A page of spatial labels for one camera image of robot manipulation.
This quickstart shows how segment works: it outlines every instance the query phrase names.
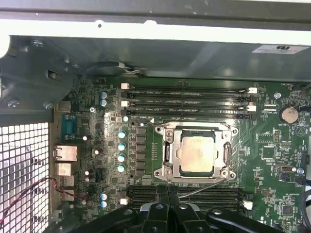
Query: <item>green circuit board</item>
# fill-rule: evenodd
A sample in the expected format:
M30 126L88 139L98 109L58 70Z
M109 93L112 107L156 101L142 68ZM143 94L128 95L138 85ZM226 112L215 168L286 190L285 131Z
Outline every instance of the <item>green circuit board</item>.
M126 90L121 89L122 83L128 83L131 87L143 86L146 90L136 92L140 96L138 101L146 100L146 103L153 103L155 107L145 107L141 112L138 108L133 108L124 113L126 107L121 106L121 101L126 100L122 94ZM158 87L158 90L153 91L153 87ZM256 106L256 110L243 110L239 114L230 108L211 110L209 113L204 112L206 116L196 115L191 110L163 113L161 107L156 105L157 100L153 101L153 95L163 95L163 98L166 98L165 93L187 91L187 95L192 96L187 106L195 105L195 96L204 91L204 88L222 88L224 91L256 88L255 93L246 95L248 104ZM300 91L295 88L294 83L137 77L81 79L70 95L71 113L67 115L74 116L76 127L74 139L68 142L79 145L80 171L75 175L75 192L93 194L86 205L76 205L76 211L83 213L83 223L119 208L122 192L129 185L150 186L165 183L154 176L155 169L162 165L163 153L162 136L154 131L155 124L171 121L221 122L239 130L238 135L231 141L230 166L236 173L236 178L222 186L238 187L253 194L253 208L249 211L249 217L270 226L279 224L284 232L297 232L297 225L302 222L299 195L304 187L296 184L294 179L305 176L305 172L302 171L306 171L309 162L307 151L310 114L297 111L298 117L295 122L280 120L280 111L284 108L298 109L300 106L306 106ZM102 92L107 94L107 98L104 99L106 102L101 103ZM96 112L90 112L91 107L95 107ZM125 132L124 138L118 137L121 131ZM84 135L91 135L92 140L81 142ZM125 145L123 151L118 149L121 143ZM94 150L98 148L102 148L103 152L95 155ZM120 154L124 154L124 162L118 161ZM139 161L137 154L142 156L142 161ZM124 165L123 172L118 171L120 164ZM290 165L293 170L281 172L276 169L276 164ZM96 176L93 180L85 182L84 171L89 168L95 170ZM201 187L207 184L175 185ZM103 192L108 195L105 208L100 206L100 194Z

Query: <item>electrolytic capacitor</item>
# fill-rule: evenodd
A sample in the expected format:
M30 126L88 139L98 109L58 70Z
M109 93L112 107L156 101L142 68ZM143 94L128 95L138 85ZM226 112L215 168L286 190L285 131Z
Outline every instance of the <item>electrolytic capacitor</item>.
M124 164L120 164L118 166L118 172L124 172L125 171L125 165Z
M101 200L107 200L108 199L108 193L107 192L103 192L101 194Z
M120 144L118 145L118 150L119 150L119 151L125 150L125 143L120 143Z
M83 136L83 141L89 141L92 139L92 136L91 135L86 135L86 136Z
M125 161L125 154L120 154L120 155L118 156L118 161L119 161L120 163L123 163L123 162Z
M86 176L88 176L88 175L90 175L91 173L93 173L94 172L94 170L93 169L88 169L88 170L86 170L85 172L84 172L84 174L86 175Z
M102 154L103 153L103 148L98 148L94 151L94 154L98 155L98 154Z
M107 106L107 101L106 100L101 100L99 103L102 107L106 107Z
M84 178L85 182L90 182L91 179L93 179L93 175L88 175Z
M118 137L121 138L121 139L125 138L125 136L126 136L126 132L125 131L120 131L119 134L118 134Z
M101 202L101 207L102 207L102 208L106 208L106 207L107 207L107 202L102 201L102 202Z
M106 99L108 97L108 94L104 91L101 92L101 98Z

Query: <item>screw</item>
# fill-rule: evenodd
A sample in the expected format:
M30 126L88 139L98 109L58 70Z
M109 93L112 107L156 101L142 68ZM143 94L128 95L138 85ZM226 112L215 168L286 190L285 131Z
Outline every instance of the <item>screw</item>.
M32 44L37 47L43 47L43 42L40 40L33 40Z
M221 172L221 175L222 175L223 177L227 177L227 176L228 176L228 171L226 171L226 170L222 171L222 172Z
M90 108L89 108L89 111L90 111L91 113L94 113L94 112L96 112L96 108L90 107Z
M215 209L215 210L213 210L213 214L215 214L215 215L221 215L221 214L222 214L222 211L221 211L221 210L218 210L218 209Z
M133 212L133 210L125 210L123 212L124 215L130 215Z
M304 171L303 168L300 167L300 168L297 169L297 173L298 173L299 175L302 175L302 174L305 173L305 171Z
M172 131L167 131L166 132L166 136L167 137L172 137L173 136L173 132Z
M163 209L163 207L164 207L163 205L159 204L159 205L157 205L155 208L158 209L158 210L160 210L160 209Z
M54 104L51 102L44 103L43 106L45 109L52 109L54 107Z
M181 205L179 205L179 208L182 210L185 210L188 208L188 206L186 204L181 204Z
M274 94L274 98L276 98L276 99L279 99L279 98L281 98L281 97L282 97L281 93L276 92L276 93Z
M171 174L172 170L170 168L165 169L166 174Z
M19 105L18 100L11 100L10 102L7 103L8 108L16 108Z

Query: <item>ram slot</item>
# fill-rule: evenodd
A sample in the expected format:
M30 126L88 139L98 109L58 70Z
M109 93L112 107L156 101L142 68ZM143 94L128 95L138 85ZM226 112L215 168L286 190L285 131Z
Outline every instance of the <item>ram slot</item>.
M231 110L231 111L244 111L247 110L247 106L234 106L234 105L191 105L191 104L134 104L127 108L127 110L132 110L132 108L138 109L149 109L149 108L157 108L157 109L183 109L183 110L201 110L201 109L215 109L215 110Z
M178 187L180 196L187 194L197 188ZM148 202L156 202L155 186L129 186L128 196L130 197L130 205L139 210L141 205ZM180 199L181 203L196 204L201 212L206 213L207 210L215 206L226 208L235 212L243 212L241 202L243 199L243 191L237 188L210 188L200 193Z
M201 93L222 93L241 94L247 93L248 89L208 88L208 87L171 87L171 86L135 86L135 89L128 91L176 91L176 92L201 92Z
M251 114L229 114L229 113L191 113L191 112L155 112L150 111L121 111L122 116L143 117L210 117L230 119L251 119Z
M151 93L125 93L122 95L123 98L138 99L138 100L218 100L226 102L241 102L251 100L250 97L241 96L217 96L217 95L174 95L174 94L151 94Z

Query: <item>sticker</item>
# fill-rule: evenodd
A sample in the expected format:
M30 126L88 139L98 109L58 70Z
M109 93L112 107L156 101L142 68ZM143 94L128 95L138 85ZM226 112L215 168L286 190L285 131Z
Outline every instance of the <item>sticker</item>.
M254 53L277 53L277 54L295 54L309 47L307 46L289 46L289 45L262 45L255 49Z

